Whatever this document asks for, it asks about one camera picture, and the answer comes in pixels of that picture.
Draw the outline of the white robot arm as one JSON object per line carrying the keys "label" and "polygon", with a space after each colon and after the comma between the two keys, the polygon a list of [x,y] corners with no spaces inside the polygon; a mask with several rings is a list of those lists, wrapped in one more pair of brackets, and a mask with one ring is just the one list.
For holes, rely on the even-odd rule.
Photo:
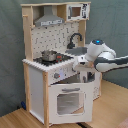
{"label": "white robot arm", "polygon": [[92,40],[86,54],[77,56],[73,64],[75,71],[87,71],[93,68],[98,72],[107,72],[124,67],[128,67],[128,55],[117,58],[116,52],[100,39]]}

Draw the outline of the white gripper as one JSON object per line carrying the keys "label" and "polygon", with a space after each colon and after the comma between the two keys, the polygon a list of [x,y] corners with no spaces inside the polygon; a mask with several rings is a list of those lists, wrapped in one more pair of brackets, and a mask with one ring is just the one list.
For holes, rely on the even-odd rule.
{"label": "white gripper", "polygon": [[88,61],[84,55],[76,56],[74,58],[73,69],[75,71],[88,71],[94,68],[92,62]]}

